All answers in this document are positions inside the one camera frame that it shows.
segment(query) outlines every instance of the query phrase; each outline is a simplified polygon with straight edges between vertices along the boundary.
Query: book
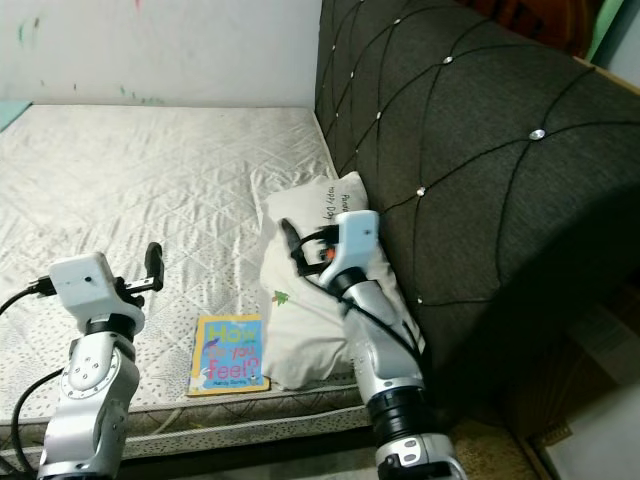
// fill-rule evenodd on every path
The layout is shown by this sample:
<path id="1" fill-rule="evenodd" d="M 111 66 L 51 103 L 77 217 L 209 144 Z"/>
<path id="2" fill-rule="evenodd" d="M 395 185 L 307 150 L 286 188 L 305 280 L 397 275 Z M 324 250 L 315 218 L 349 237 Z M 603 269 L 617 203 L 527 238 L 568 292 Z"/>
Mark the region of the book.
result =
<path id="1" fill-rule="evenodd" d="M 260 315 L 198 319 L 188 396 L 268 390 L 262 376 Z"/>

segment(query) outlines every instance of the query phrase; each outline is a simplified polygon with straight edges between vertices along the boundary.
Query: white pillowcase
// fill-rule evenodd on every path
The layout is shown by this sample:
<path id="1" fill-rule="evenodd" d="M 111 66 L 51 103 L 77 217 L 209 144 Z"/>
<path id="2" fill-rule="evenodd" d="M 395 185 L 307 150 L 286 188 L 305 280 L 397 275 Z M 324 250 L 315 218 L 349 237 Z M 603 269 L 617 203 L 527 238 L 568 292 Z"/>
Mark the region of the white pillowcase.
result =
<path id="1" fill-rule="evenodd" d="M 339 180 L 320 177 L 265 200 L 262 238 L 268 244 L 260 283 L 268 293 L 263 295 L 261 305 L 263 318 L 268 320 L 262 373 L 285 388 L 301 388 L 332 373 L 350 371 L 351 364 L 338 303 L 298 276 L 279 222 L 289 219 L 300 237 L 305 237 L 335 223 L 333 217 L 339 213 L 366 208 L 367 195 L 357 172 Z M 309 263 L 319 261 L 319 243 L 309 242 L 303 248 Z M 378 280 L 396 312 L 418 338 L 419 329 L 381 249 L 372 258 L 367 276 Z"/>

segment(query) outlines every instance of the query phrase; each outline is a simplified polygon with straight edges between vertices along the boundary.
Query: dark gray upholstered headboard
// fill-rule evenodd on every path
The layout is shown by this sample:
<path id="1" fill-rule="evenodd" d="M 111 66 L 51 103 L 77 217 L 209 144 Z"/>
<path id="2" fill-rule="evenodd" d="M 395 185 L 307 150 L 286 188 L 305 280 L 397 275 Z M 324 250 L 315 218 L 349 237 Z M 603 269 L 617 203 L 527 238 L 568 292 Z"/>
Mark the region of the dark gray upholstered headboard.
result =
<path id="1" fill-rule="evenodd" d="M 316 93 L 446 400 L 640 266 L 640 98 L 567 55 L 450 0 L 325 0 Z"/>

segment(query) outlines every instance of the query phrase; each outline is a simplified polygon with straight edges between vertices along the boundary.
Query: robotic arm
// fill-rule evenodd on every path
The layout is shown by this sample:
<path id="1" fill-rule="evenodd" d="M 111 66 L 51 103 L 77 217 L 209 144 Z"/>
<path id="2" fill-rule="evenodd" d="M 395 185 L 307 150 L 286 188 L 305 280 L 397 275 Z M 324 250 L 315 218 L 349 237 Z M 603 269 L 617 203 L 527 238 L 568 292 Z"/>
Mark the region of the robotic arm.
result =
<path id="1" fill-rule="evenodd" d="M 380 480 L 466 480 L 451 441 L 438 433 L 415 356 L 350 306 L 356 305 L 384 322 L 411 345 L 402 320 L 380 286 L 366 277 L 369 260 L 378 244 L 378 214 L 348 212 L 338 215 L 336 220 L 336 225 L 304 239 L 300 239 L 287 220 L 282 220 L 281 226 L 298 273 L 305 277 L 319 274 L 320 288 L 347 300 L 343 310 L 344 331 L 360 395 L 377 440 L 378 476 Z M 310 240 L 324 242 L 323 263 L 307 263 L 302 245 Z"/>
<path id="2" fill-rule="evenodd" d="M 151 243 L 147 277 L 126 284 L 114 278 L 101 253 L 63 259 L 50 267 L 52 294 L 84 334 L 71 345 L 60 401 L 44 439 L 38 479 L 115 478 L 131 397 L 140 375 L 133 337 L 144 327 L 144 298 L 134 293 L 163 286 L 162 248 Z"/>

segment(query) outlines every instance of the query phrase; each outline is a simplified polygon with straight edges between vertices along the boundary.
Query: mattress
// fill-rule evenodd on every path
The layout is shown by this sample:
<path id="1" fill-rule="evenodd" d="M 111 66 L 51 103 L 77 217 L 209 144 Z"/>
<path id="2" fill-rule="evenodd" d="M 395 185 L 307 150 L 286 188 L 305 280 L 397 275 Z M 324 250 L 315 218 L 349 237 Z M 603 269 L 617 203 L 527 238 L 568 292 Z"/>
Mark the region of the mattress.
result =
<path id="1" fill-rule="evenodd" d="M 102 251 L 115 275 L 141 278 L 146 246 L 164 249 L 165 287 L 146 294 L 134 339 L 140 386 L 125 458 L 166 455 L 367 424 L 355 381 L 300 392 L 185 396 L 200 315 L 258 312 L 261 201 L 318 175 L 335 178 L 306 109 L 32 106 L 0 134 L 0 292 L 45 275 L 55 259 Z M 0 317 L 0 442 L 19 395 L 67 361 L 79 336 L 54 297 Z M 22 410 L 37 461 L 57 383 Z"/>

